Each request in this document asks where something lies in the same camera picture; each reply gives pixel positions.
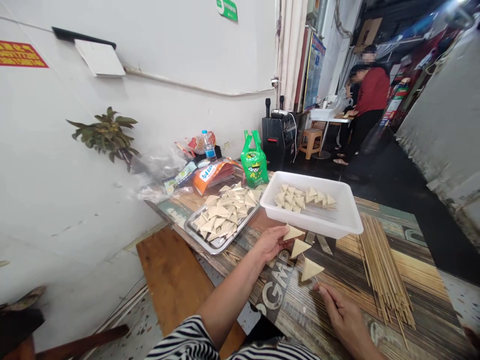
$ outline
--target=white paper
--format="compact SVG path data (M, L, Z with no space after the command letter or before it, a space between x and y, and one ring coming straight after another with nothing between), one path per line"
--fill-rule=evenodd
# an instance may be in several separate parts
M111 45L75 39L75 47L95 76L125 76L124 68Z

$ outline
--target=person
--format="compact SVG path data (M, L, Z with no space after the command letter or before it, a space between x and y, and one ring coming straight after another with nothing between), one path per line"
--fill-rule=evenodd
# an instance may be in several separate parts
M290 248L294 239L283 241L288 226L264 231L256 244L225 280L200 306L147 355L147 360L220 360L219 350L240 311L248 301L263 267L277 254ZM385 360L373 343L360 308L347 296L326 283L313 289L320 293L337 338L356 360ZM285 338L265 345L251 344L239 349L229 360L289 359L318 360L319 357L299 342Z
M347 166L360 146L367 138L370 130L382 118L387 107L387 96L390 87L390 78L387 71L376 63L358 64L351 70L354 82L361 82L358 92L358 103L353 110L347 111L348 116L355 117L355 131L350 144L344 153L339 153L334 163Z
M368 45L363 49L360 59L358 60L359 64L373 64L375 63L377 59L377 46L375 45ZM346 98L347 99L352 99L352 105L349 105L345 108L343 111L346 113L349 110L353 110L355 106L357 105L358 102L358 97L359 97L359 91L360 91L360 83L355 82L352 79L352 72L350 71L350 77L347 79L346 84L345 84L345 92L346 92ZM350 135L353 136L353 133L355 131L355 121L350 121L350 123L342 123L340 125L340 131L338 134L338 146L335 147L335 150L340 150L340 149L345 149L347 146L347 143L349 141Z

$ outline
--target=red sign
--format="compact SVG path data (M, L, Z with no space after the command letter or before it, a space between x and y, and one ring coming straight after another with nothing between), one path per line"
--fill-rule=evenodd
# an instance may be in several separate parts
M30 44L0 40L0 66L48 68Z

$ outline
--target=plastic bottle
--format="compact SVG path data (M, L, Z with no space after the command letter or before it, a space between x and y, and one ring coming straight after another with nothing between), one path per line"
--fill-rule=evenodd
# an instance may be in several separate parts
M202 130L201 135L203 136L203 139L205 140L205 156L208 161L211 163L214 161L217 161L217 154L215 154L215 146L212 144L210 141L208 131L207 130Z

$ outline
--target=white plastic container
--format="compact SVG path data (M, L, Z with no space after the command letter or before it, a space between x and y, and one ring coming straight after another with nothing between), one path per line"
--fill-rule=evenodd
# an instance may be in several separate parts
M308 191L312 187L324 194L330 194L337 202L336 210L323 209L308 203L305 204L306 210L302 209L301 212L279 208L275 204L275 196L281 191L282 184L289 184L302 191ZM270 219L288 222L297 228L330 238L340 239L348 234L364 232L352 190L343 182L277 171L261 197L260 205L265 208L266 215Z
M310 119L329 119L333 118L334 109L312 109L310 110Z

